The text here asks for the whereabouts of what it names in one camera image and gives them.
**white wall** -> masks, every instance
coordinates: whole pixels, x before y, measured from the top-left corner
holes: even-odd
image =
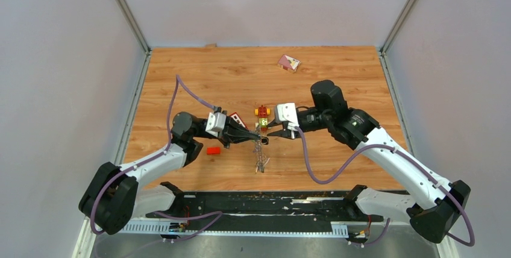
[[[510,2],[418,0],[389,53],[416,155],[472,188],[460,257],[509,257]]]
[[[381,46],[406,0],[127,2],[151,46]]]
[[[0,256],[71,255],[143,58],[114,0],[0,0]]]

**wooden table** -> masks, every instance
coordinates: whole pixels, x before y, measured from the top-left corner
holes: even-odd
[[[287,54],[302,64],[296,73],[277,66]],[[161,48],[152,52],[143,85],[125,162],[139,159],[167,142],[166,112],[179,74],[186,86],[207,102],[229,113],[238,112],[254,129],[254,109],[294,102],[313,106],[310,86],[331,79],[343,91],[350,107],[372,115],[404,146],[403,134],[374,47],[230,47]],[[208,108],[179,89],[172,118],[180,111],[206,118]],[[353,153],[326,131],[307,133],[309,156],[320,179],[331,177]],[[356,184],[375,189],[402,189],[390,175],[365,157],[358,157],[334,182],[319,185],[310,179],[300,140],[270,138],[265,153],[270,157],[265,173],[255,173],[256,155],[252,142],[232,145],[218,156],[205,148],[220,146],[217,140],[200,140],[199,157],[178,171],[162,176],[182,190],[350,190]]]

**metal frame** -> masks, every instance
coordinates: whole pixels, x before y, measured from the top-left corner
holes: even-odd
[[[143,84],[145,81],[145,76],[147,74],[147,69],[149,68],[149,61],[152,56],[152,51],[147,52],[144,60],[144,64],[142,65],[142,70],[140,71],[139,79],[137,80],[137,86],[133,93],[133,100],[131,101],[131,106],[128,112],[128,117],[126,119],[126,123],[124,125],[124,129],[121,134],[121,138],[119,140],[119,147],[111,159],[114,165],[120,165],[124,160],[124,155],[126,154],[126,147],[128,146],[128,141],[130,140],[131,129],[133,127],[133,121],[135,119],[135,113],[139,106],[140,94],[142,93]]]
[[[383,69],[383,74],[385,75],[385,80],[387,81],[387,87],[389,88],[390,97],[392,97],[392,102],[394,103],[394,109],[396,110],[396,114],[398,116],[401,130],[403,131],[404,140],[406,142],[406,147],[408,148],[408,152],[413,155],[413,147],[412,142],[410,140],[410,135],[408,134],[407,130],[407,122],[403,115],[402,106],[401,106],[401,98],[399,98],[399,94],[394,86],[393,83],[393,75],[392,72],[389,70],[389,61],[387,59],[386,54],[381,54],[381,52],[378,52],[378,57],[380,58],[380,64],[381,68]]]
[[[139,42],[140,47],[142,47],[142,50],[146,54],[148,54],[151,50],[149,45],[147,44],[147,41],[145,40],[142,30],[139,27],[139,24],[137,24],[137,21],[135,20],[135,17],[133,16],[133,13],[131,12],[128,3],[126,3],[126,0],[115,0],[117,1],[117,4],[119,5],[119,8],[122,11],[122,14],[126,18],[126,21],[128,22],[128,25],[130,25],[131,30],[133,31],[133,34],[135,34],[135,37],[137,38],[137,41]]]
[[[385,52],[387,52],[389,50],[390,46],[392,45],[394,39],[396,38],[396,36],[399,32],[399,30],[401,29],[401,26],[403,25],[404,21],[408,17],[408,14],[412,10],[416,1],[417,0],[406,1],[405,5],[403,7],[403,10],[401,10],[401,13],[398,16],[398,19],[394,23],[394,26],[392,27],[389,35],[387,36],[387,39],[385,40],[385,42],[383,42],[383,46],[381,47],[382,54],[384,54]]]
[[[135,234],[179,234],[192,235],[196,230],[184,232],[173,231],[171,223],[180,224],[182,221],[172,219],[136,218],[131,219],[119,233]],[[248,237],[307,237],[307,238],[347,238],[348,226],[341,222],[331,222],[329,232],[286,232],[286,231],[214,231],[206,230],[200,235],[206,236],[248,236]]]
[[[137,110],[137,106],[139,104],[140,100],[140,93],[142,91],[142,87],[145,81],[145,76],[148,70],[149,66],[149,59],[151,58],[151,47],[148,45],[146,39],[143,36],[142,30],[138,26],[133,13],[131,12],[126,0],[116,0],[117,4],[119,5],[119,8],[121,9],[123,15],[126,18],[126,21],[128,22],[130,28],[133,31],[133,34],[135,35],[140,47],[142,50],[146,53],[146,58],[144,61],[144,64],[141,68],[139,79],[137,81],[137,86],[134,90],[133,100],[131,103],[130,110],[128,112],[127,120],[125,123],[124,130],[120,136],[119,139],[119,146],[117,148],[117,151],[114,153],[114,156],[112,158],[112,161],[115,165],[119,165],[122,163],[124,159],[124,155],[126,152],[126,147],[128,145],[128,140],[131,134],[131,128],[133,125],[135,113]],[[389,32],[386,40],[383,43],[383,46],[381,48],[377,48],[378,50],[378,57],[380,59],[381,67],[383,68],[383,72],[385,75],[385,79],[387,81],[387,85],[389,87],[390,95],[392,97],[392,101],[396,110],[396,113],[398,115],[401,128],[404,134],[404,137],[406,139],[406,144],[409,149],[409,152],[413,154],[413,147],[412,143],[410,141],[410,136],[407,131],[407,122],[403,115],[402,106],[401,106],[401,99],[399,98],[399,94],[396,91],[396,88],[393,84],[393,75],[392,71],[389,70],[390,64],[389,60],[387,59],[387,52],[390,49],[390,47],[393,44],[393,41],[395,40],[397,34],[399,33],[403,23],[407,19],[409,13],[411,12],[413,6],[416,4],[417,0],[407,0],[405,3],[405,6],[401,10],[401,13],[398,15],[396,22],[394,23],[391,31]],[[74,258],[89,258],[90,254],[93,249],[94,241],[96,238],[96,235],[92,233],[89,227],[90,220],[85,217],[82,228],[80,231],[80,235],[77,240],[77,244],[75,245],[75,249],[73,252],[72,257]],[[392,222],[391,225],[402,225],[405,223],[402,222]],[[456,245],[454,241],[451,238],[446,237],[442,243],[437,245],[437,249],[439,252],[440,257],[454,257],[458,258],[458,252],[456,250]]]

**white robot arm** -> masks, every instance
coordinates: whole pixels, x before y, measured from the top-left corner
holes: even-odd
[[[308,131],[327,129],[337,141],[354,151],[361,151],[364,156],[380,165],[409,193],[398,195],[357,185],[345,198],[353,204],[353,215],[380,215],[408,222],[424,238],[440,243],[460,216],[456,206],[440,187],[454,196],[463,207],[470,188],[461,180],[451,183],[433,172],[397,144],[366,112],[348,108],[341,89],[332,81],[319,81],[310,91],[314,107],[299,110],[303,107],[296,108],[294,103],[275,107],[275,120],[268,127],[281,124],[283,129],[271,132],[268,136],[295,139]],[[327,181],[311,176],[316,182],[326,184],[335,179],[338,173]]]
[[[176,195],[182,193],[177,187],[165,182],[152,189],[143,188],[165,173],[193,162],[203,146],[194,138],[217,139],[226,148],[229,148],[231,143],[247,140],[268,143],[267,137],[248,131],[227,116],[227,112],[222,112],[221,108],[210,113],[207,119],[181,112],[174,117],[172,123],[174,126],[170,144],[121,166],[105,163],[99,167],[89,184],[78,207],[91,218],[94,203],[100,196],[94,222],[108,234],[117,233],[131,218],[171,208]]]

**red block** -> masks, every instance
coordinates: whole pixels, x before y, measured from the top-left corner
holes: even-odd
[[[220,154],[220,147],[216,146],[214,148],[207,148],[206,153],[207,154]]]

